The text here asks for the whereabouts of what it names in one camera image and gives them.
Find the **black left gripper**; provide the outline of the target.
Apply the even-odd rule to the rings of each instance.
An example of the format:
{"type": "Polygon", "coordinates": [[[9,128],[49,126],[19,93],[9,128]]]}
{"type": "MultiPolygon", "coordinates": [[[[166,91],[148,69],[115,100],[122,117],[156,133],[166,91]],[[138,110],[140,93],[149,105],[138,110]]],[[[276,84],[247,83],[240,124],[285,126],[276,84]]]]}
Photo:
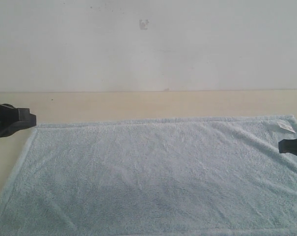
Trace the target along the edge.
{"type": "Polygon", "coordinates": [[[0,138],[36,126],[36,115],[29,108],[15,108],[10,104],[0,104],[0,138]]]}

